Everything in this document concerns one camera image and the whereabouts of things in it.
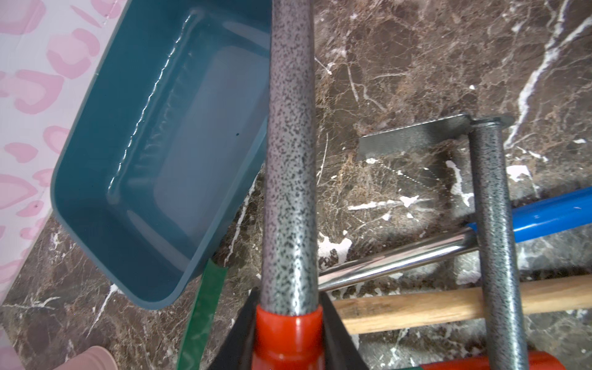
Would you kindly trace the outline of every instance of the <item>pink cup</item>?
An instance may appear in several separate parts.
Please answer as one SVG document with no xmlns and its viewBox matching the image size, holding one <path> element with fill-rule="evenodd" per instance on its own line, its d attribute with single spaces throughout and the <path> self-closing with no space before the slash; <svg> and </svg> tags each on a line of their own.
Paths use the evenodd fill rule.
<svg viewBox="0 0 592 370">
<path fill-rule="evenodd" d="M 117 363 L 103 347 L 90 347 L 54 370 L 118 370 Z"/>
</svg>

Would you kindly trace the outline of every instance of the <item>brown marble tile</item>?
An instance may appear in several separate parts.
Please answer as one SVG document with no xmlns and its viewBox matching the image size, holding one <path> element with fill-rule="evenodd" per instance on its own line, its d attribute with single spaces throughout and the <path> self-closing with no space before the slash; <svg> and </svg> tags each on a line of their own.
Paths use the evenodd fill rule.
<svg viewBox="0 0 592 370">
<path fill-rule="evenodd" d="M 519 124 L 506 133 L 507 166 L 525 166 L 513 167 L 509 181 L 514 206 L 592 185 L 590 1 L 319 0 L 314 11 L 319 241 L 352 241 L 348 250 L 324 253 L 321 268 L 455 230 L 474 210 L 466 139 L 357 162 L 358 137 L 370 132 L 460 111 L 509 112 Z M 259 283 L 264 176 L 238 236 L 235 223 L 215 257 L 229 273 L 203 366 Z M 408 207 L 401 200 L 416 196 Z M 372 207 L 386 200 L 394 202 Z M 522 278 L 592 273 L 591 237 L 585 226 L 519 244 Z M 332 296 L 479 283 L 473 253 Z M 52 220 L 0 321 L 27 369 L 52 369 L 90 345 L 107 347 L 124 369 L 173 369 L 198 284 L 164 310 L 139 309 L 110 293 L 110 282 Z M 531 349 L 550 352 L 569 370 L 592 369 L 587 311 L 531 315 L 526 334 Z M 485 353 L 482 320 L 355 339 L 371 369 Z"/>
</svg>

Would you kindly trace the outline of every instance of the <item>gray metal blade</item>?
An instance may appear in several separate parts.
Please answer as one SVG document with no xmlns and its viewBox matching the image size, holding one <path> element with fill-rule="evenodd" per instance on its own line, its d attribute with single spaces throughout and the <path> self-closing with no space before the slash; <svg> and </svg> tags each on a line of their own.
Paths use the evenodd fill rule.
<svg viewBox="0 0 592 370">
<path fill-rule="evenodd" d="M 431 147 L 444 140 L 455 139 L 470 131 L 471 121 L 470 115 L 458 114 L 363 136 L 360 138 L 357 160 Z"/>
</svg>

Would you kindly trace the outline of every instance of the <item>speckled gray metal rod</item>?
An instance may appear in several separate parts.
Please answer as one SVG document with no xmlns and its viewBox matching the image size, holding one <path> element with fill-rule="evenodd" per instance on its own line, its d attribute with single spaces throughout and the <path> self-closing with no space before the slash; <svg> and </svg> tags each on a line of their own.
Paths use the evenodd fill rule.
<svg viewBox="0 0 592 370">
<path fill-rule="evenodd" d="M 469 133 L 487 353 L 492 370 L 527 370 L 510 192 L 499 118 L 473 121 Z"/>
<path fill-rule="evenodd" d="M 311 0 L 274 0 L 261 307 L 318 308 L 314 35 Z"/>
</svg>

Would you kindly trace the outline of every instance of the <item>green plastic strip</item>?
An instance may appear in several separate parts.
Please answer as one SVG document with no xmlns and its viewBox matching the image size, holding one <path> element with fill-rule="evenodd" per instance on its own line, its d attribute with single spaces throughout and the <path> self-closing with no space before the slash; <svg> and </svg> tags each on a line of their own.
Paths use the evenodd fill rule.
<svg viewBox="0 0 592 370">
<path fill-rule="evenodd" d="M 198 370 L 200 368 L 201 356 L 208 343 L 208 336 L 227 271 L 228 269 L 218 267 L 212 260 L 208 261 L 201 276 L 200 291 L 197 293 L 181 344 L 177 370 Z"/>
</svg>

